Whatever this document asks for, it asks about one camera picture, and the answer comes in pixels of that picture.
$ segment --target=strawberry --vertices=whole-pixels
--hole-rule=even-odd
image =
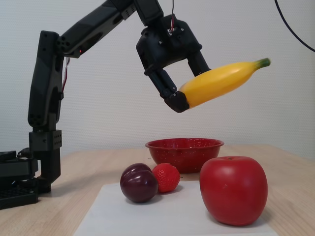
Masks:
[[[162,163],[155,166],[152,173],[158,181],[158,190],[160,193],[173,191],[181,179],[176,167],[169,163]]]

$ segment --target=table surface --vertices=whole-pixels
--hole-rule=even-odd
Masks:
[[[263,219],[280,236],[315,236],[315,162],[269,145],[224,145],[219,156],[242,155],[265,170],[269,193]],[[62,159],[62,176],[34,205],[0,210],[1,236],[71,236],[104,184],[119,182],[137,162],[155,166],[147,149],[96,150]],[[198,174],[181,181],[198,180]]]

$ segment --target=banana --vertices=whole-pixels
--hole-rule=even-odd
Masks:
[[[179,90],[186,95],[189,107],[193,108],[237,89],[256,70],[269,65],[270,60],[268,58],[254,62],[224,65],[196,76]]]

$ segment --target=robotic arm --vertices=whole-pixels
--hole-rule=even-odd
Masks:
[[[145,75],[171,109],[178,113],[189,109],[185,94],[177,91],[163,68],[188,59],[195,76],[210,69],[187,23],[175,15],[164,16],[158,0],[107,0],[61,36],[42,31],[30,93],[30,148],[17,156],[14,151],[0,153],[0,193],[7,196],[0,199],[0,209],[36,203],[38,194],[50,192],[51,183],[61,174],[62,132],[56,124],[63,99],[64,57],[79,58],[135,11],[146,26],[136,45]],[[35,178],[37,160],[41,161],[41,176]]]

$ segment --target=white paper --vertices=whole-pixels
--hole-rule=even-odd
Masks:
[[[247,227],[216,222],[207,212],[198,181],[182,181],[170,194],[135,204],[120,185],[104,185],[75,236],[277,236],[262,219]]]

